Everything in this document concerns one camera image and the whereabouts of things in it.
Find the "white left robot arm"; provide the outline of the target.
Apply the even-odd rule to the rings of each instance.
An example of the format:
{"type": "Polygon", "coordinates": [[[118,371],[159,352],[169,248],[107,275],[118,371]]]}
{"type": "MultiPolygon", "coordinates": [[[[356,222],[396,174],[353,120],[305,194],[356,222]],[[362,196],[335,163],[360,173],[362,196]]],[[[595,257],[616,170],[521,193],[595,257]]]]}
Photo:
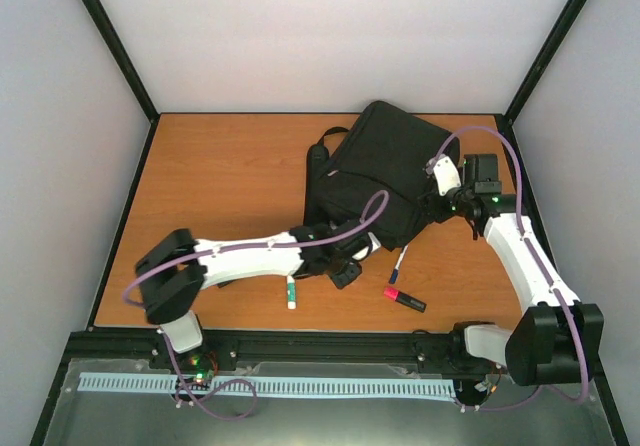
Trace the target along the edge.
{"type": "Polygon", "coordinates": [[[159,328],[174,358],[186,368],[208,356],[200,322],[192,310],[199,293],[233,281],[279,276],[287,280],[328,276],[342,289],[362,272],[361,262],[380,248],[358,220],[341,226],[298,226],[253,240],[196,239],[177,229],[134,267],[136,285],[149,324],[159,328]]]}

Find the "black student backpack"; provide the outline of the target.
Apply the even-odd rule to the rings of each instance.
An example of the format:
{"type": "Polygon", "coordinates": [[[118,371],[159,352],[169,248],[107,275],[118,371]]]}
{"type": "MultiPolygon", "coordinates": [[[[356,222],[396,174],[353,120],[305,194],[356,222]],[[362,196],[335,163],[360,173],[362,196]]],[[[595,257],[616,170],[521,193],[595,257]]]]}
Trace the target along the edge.
{"type": "Polygon", "coordinates": [[[370,103],[349,129],[330,128],[308,149],[303,224],[341,225],[386,190],[389,202],[370,231],[388,250],[407,245],[434,221],[424,200],[436,189],[425,168],[450,137],[392,104],[370,103]]]}

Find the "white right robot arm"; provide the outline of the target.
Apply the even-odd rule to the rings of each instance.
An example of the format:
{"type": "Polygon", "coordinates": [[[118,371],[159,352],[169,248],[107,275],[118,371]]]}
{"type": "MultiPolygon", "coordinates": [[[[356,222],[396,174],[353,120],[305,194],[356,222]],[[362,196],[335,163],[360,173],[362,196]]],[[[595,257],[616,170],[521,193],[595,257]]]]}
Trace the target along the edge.
{"type": "Polygon", "coordinates": [[[604,317],[568,287],[542,249],[521,199],[506,194],[493,154],[467,155],[456,165],[439,154],[426,165],[428,217],[460,217],[501,262],[522,317],[513,330],[461,323],[462,353],[504,367],[521,386],[588,383],[598,357],[604,317]]]}

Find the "pink highlighter marker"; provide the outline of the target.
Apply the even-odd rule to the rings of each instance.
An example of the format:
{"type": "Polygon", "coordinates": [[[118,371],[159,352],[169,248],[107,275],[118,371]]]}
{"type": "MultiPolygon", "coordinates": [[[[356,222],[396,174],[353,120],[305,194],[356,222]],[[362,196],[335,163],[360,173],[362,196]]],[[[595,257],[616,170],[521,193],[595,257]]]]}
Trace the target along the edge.
{"type": "Polygon", "coordinates": [[[399,303],[405,307],[411,308],[412,310],[418,311],[420,313],[424,313],[426,310],[426,304],[423,301],[416,299],[415,297],[408,295],[404,292],[397,290],[391,286],[388,286],[384,289],[384,296],[389,298],[390,300],[399,303]]]}

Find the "white green glue stick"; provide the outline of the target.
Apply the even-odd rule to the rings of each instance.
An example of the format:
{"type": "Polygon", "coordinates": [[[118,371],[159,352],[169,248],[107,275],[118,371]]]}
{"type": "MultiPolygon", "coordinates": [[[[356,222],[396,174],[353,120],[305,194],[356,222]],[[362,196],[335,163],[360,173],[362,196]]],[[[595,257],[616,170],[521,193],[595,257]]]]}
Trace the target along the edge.
{"type": "Polygon", "coordinates": [[[297,307],[296,282],[292,276],[286,277],[286,286],[287,286],[287,307],[290,310],[295,310],[297,307]]]}

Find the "blue capped white pen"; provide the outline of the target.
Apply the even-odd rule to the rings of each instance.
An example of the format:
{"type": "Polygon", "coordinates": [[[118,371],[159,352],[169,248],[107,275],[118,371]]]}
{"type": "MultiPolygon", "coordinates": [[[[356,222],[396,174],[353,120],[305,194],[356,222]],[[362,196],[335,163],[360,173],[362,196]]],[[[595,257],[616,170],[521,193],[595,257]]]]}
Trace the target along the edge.
{"type": "Polygon", "coordinates": [[[391,272],[391,275],[390,275],[390,278],[389,278],[389,281],[388,281],[388,283],[390,285],[394,285],[396,283],[398,277],[399,277],[399,272],[400,272],[400,269],[401,269],[401,265],[402,265],[403,260],[404,260],[404,258],[406,256],[408,248],[409,248],[408,245],[404,246],[402,248],[401,252],[399,253],[399,256],[397,258],[397,261],[396,261],[396,263],[394,265],[394,268],[393,268],[393,270],[391,272]]]}

